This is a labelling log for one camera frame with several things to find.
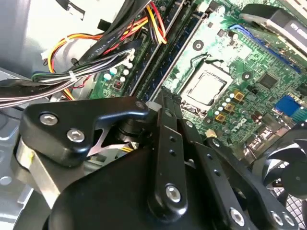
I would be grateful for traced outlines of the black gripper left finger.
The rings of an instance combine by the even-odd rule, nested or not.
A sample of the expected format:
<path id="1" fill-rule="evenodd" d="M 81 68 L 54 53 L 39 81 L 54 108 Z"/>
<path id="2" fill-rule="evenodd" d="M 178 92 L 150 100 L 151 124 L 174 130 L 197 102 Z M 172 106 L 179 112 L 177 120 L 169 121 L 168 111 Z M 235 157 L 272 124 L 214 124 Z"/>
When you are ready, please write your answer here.
<path id="1" fill-rule="evenodd" d="M 187 207 L 184 153 L 177 120 L 180 98 L 167 90 L 144 103 L 136 97 L 113 97 L 28 106 L 19 126 L 15 152 L 47 204 L 84 178 L 90 156 L 120 142 L 138 142 L 150 161 L 148 202 L 155 213 L 182 215 Z"/>

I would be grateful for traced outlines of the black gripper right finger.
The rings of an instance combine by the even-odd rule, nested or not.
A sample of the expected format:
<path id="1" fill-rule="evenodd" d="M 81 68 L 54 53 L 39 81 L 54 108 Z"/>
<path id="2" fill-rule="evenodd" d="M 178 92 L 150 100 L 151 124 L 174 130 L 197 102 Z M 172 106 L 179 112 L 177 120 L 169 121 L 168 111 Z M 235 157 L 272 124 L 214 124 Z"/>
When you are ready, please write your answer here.
<path id="1" fill-rule="evenodd" d="M 187 159 L 193 160 L 209 216 L 217 230 L 297 230 L 290 212 L 217 138 L 202 140 L 183 118 L 181 97 L 173 96 Z"/>

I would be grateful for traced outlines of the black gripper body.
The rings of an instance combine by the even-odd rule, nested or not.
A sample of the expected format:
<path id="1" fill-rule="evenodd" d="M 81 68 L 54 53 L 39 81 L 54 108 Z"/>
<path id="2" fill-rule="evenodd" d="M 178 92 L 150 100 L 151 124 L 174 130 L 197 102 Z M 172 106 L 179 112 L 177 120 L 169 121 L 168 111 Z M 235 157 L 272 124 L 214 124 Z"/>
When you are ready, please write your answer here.
<path id="1" fill-rule="evenodd" d="M 153 155 L 137 150 L 70 184 L 57 198 L 51 230 L 223 230 L 225 225 L 204 193 L 196 170 L 186 166 L 188 209 L 163 223 L 148 208 Z"/>

